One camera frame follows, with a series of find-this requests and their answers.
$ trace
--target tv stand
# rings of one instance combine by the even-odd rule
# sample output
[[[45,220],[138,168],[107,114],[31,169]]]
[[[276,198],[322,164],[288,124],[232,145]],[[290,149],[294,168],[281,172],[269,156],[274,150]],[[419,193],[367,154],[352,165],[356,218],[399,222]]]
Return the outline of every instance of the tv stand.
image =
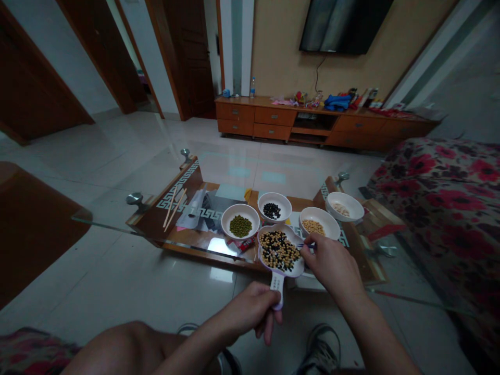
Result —
[[[269,97],[215,100],[219,132],[388,152],[401,141],[427,135],[439,122],[398,119],[368,109],[345,112],[274,105]]]

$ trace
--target drawer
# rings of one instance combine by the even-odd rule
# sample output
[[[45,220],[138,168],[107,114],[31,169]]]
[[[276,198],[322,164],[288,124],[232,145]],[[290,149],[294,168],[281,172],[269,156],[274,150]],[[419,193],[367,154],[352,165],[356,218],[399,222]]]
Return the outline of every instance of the drawer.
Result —
[[[258,138],[273,138],[287,141],[291,131],[292,128],[285,126],[254,124],[254,136]]]
[[[254,123],[255,108],[239,104],[216,103],[217,118]]]
[[[255,122],[272,125],[293,126],[297,111],[274,108],[255,108]]]
[[[249,122],[231,121],[231,120],[217,120],[219,131],[221,133],[252,135],[254,125]]]
[[[372,138],[373,135],[371,134],[363,134],[360,132],[345,133],[334,131],[327,138],[325,144],[338,147],[368,149]]]
[[[426,136],[434,127],[435,125],[422,121],[387,120],[379,135],[399,139],[421,137]]]
[[[335,123],[334,130],[340,132],[377,134],[386,121],[386,119],[374,117],[340,116],[340,119]]]
[[[375,135],[371,138],[371,141],[367,145],[366,149],[388,153],[402,141],[403,140],[399,138],[389,138],[389,137]]]

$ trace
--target wooden door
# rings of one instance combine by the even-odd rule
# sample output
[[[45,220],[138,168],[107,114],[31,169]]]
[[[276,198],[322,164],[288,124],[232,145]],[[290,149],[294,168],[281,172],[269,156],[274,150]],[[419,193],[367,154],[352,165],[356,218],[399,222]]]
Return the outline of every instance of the wooden door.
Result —
[[[147,96],[106,0],[57,3],[121,111],[135,112]]]
[[[31,140],[78,124],[94,123],[2,2],[0,55],[3,126]]]
[[[208,51],[203,0],[163,0],[174,48],[189,92],[192,115],[214,108],[214,88]]]

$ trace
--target brown chair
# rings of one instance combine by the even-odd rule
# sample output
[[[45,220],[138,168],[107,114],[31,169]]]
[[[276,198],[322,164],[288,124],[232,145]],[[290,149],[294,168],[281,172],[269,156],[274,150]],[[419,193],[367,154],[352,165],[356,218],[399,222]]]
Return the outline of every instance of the brown chair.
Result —
[[[89,230],[71,219],[80,209],[16,164],[0,162],[0,309]]]

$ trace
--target beige wall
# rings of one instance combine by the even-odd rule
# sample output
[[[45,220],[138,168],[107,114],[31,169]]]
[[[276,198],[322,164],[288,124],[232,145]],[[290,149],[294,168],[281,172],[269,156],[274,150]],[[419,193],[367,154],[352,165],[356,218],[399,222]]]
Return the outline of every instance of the beige wall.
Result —
[[[351,87],[379,87],[385,98],[455,0],[394,0],[366,55],[329,55],[319,68],[318,89],[325,96]],[[298,50],[307,0],[256,0],[252,76],[257,95],[314,97],[316,66],[323,55]]]

